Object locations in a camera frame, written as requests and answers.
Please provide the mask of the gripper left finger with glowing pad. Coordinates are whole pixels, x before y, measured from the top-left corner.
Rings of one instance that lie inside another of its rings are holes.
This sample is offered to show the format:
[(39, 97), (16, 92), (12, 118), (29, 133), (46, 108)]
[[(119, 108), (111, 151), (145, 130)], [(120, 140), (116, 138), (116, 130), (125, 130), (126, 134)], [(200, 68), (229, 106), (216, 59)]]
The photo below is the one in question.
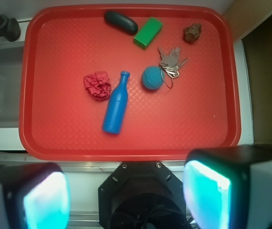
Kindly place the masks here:
[(71, 191), (56, 163), (0, 166), (0, 229), (65, 229)]

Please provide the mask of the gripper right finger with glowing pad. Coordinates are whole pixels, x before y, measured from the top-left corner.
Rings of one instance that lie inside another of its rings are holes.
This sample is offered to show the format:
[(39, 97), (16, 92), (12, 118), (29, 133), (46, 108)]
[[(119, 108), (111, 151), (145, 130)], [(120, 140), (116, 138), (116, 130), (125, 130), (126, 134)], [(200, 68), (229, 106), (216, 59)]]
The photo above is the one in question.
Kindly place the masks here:
[(272, 145), (194, 149), (183, 194), (201, 229), (272, 229)]

